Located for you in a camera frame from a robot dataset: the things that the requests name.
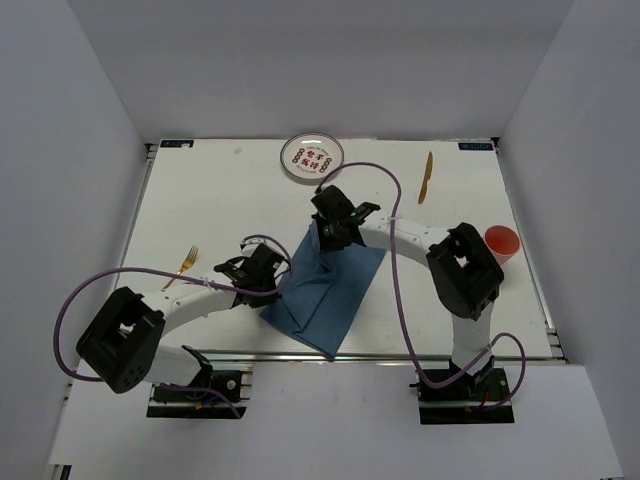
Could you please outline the blue cloth napkin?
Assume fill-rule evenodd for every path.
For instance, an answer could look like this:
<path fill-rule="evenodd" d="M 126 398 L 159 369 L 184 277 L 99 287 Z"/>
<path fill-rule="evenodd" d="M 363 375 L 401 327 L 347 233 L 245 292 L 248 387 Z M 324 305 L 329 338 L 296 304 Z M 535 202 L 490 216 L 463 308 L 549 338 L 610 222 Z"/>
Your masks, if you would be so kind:
<path fill-rule="evenodd" d="M 293 255 L 281 298 L 260 317 L 289 338 L 327 358 L 336 356 L 386 251 L 351 245 L 323 253 L 317 227 L 308 231 Z"/>

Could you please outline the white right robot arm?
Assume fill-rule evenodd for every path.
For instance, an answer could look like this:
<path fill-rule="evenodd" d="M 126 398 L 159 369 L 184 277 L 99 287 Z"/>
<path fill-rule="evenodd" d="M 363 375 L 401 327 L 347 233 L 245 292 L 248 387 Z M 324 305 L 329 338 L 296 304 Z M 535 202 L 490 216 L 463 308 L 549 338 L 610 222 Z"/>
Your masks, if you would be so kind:
<path fill-rule="evenodd" d="M 377 204 L 355 206 L 336 186 L 312 198 L 320 250 L 351 245 L 384 249 L 429 269 L 438 299 L 453 324 L 450 365 L 453 390 L 472 399 L 488 385 L 493 367 L 490 323 L 504 273 L 476 228 L 427 227 L 394 217 Z"/>

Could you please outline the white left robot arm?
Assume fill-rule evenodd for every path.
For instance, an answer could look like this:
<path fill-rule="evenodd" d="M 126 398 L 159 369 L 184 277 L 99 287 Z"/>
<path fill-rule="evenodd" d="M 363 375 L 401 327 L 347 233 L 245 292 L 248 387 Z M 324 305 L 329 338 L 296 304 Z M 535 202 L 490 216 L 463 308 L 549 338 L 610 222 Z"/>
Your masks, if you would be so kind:
<path fill-rule="evenodd" d="M 166 346 L 162 338 L 213 313 L 275 302 L 283 264 L 290 264 L 287 257 L 256 241 L 243 244 L 239 256 L 165 289 L 136 293 L 120 287 L 80 336 L 76 352 L 116 394 L 145 381 L 202 398 L 211 392 L 213 366 L 194 348 Z"/>

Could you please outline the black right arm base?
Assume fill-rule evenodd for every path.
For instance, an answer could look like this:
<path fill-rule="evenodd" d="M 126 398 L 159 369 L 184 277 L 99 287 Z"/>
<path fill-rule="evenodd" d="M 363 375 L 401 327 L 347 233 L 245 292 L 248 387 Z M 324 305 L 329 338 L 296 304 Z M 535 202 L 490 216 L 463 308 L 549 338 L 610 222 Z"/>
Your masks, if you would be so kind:
<path fill-rule="evenodd" d="M 442 389 L 428 387 L 422 380 L 410 384 L 418 397 L 421 425 L 513 424 L 515 417 L 510 388 L 503 368 L 492 369 L 478 387 L 462 384 Z"/>

